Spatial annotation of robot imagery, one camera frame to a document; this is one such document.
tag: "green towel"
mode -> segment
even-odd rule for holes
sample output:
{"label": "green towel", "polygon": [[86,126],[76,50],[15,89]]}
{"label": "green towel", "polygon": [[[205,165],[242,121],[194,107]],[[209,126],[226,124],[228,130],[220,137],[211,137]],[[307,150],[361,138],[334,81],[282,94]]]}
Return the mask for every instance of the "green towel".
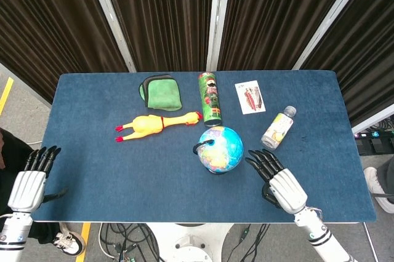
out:
{"label": "green towel", "polygon": [[168,111],[182,108],[177,81],[169,74],[146,78],[139,91],[148,108]]}

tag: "curtain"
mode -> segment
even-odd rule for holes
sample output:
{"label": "curtain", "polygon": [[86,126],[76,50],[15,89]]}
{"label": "curtain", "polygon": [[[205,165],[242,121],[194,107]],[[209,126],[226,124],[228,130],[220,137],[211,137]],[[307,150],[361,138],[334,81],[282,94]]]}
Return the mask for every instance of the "curtain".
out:
{"label": "curtain", "polygon": [[98,0],[0,0],[0,62],[52,102],[63,73],[127,71]]}
{"label": "curtain", "polygon": [[218,70],[291,69],[335,0],[228,0]]}
{"label": "curtain", "polygon": [[138,71],[204,71],[212,0],[112,0]]}
{"label": "curtain", "polygon": [[394,103],[394,0],[351,0],[302,69],[337,73],[352,125]]}

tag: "white shoe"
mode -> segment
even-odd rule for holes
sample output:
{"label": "white shoe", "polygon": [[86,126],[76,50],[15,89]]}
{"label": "white shoe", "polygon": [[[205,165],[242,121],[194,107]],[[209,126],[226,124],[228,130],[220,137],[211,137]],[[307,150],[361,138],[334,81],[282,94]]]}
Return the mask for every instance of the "white shoe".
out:
{"label": "white shoe", "polygon": [[[377,179],[376,169],[374,167],[364,169],[364,176],[371,193],[386,193]],[[389,202],[388,199],[384,197],[375,197],[375,199],[383,210],[387,213],[394,214],[394,204]]]}
{"label": "white shoe", "polygon": [[84,239],[78,233],[68,230],[65,223],[60,223],[60,232],[52,243],[69,256],[82,254],[86,247]]}

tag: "robotic arm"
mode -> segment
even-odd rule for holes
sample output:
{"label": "robotic arm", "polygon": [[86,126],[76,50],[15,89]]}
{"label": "robotic arm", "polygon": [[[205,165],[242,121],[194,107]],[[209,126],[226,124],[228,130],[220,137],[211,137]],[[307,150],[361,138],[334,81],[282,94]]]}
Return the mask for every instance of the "robotic arm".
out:
{"label": "robotic arm", "polygon": [[300,183],[285,169],[274,154],[266,149],[249,150],[253,159],[246,161],[256,169],[265,184],[263,198],[287,213],[294,215],[294,222],[308,235],[308,240],[324,262],[357,262],[339,244],[328,227],[321,221],[316,208],[307,207],[307,194]]}
{"label": "robotic arm", "polygon": [[44,196],[46,179],[59,152],[60,148],[56,146],[33,151],[24,171],[18,173],[8,201],[8,206],[14,212],[8,216],[0,233],[0,261],[20,261],[33,224],[31,213],[43,202],[65,194],[62,191],[60,194]]}

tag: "table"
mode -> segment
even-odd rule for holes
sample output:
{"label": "table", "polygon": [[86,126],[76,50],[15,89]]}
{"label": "table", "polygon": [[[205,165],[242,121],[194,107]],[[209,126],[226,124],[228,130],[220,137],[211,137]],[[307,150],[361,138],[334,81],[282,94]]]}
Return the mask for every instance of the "table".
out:
{"label": "table", "polygon": [[[46,193],[68,187],[43,204],[36,221],[284,223],[292,216],[262,199],[263,181],[244,160],[234,170],[209,173],[192,153],[206,130],[177,125],[138,140],[115,142],[117,125],[136,116],[201,111],[200,73],[170,73],[183,108],[147,109],[138,87],[158,73],[65,74],[50,112],[43,146],[62,147]],[[275,151],[325,222],[376,219],[344,101],[331,71],[216,72],[223,124],[239,133],[245,153],[287,105],[297,109]],[[257,80],[266,112],[242,115],[234,84]]]}

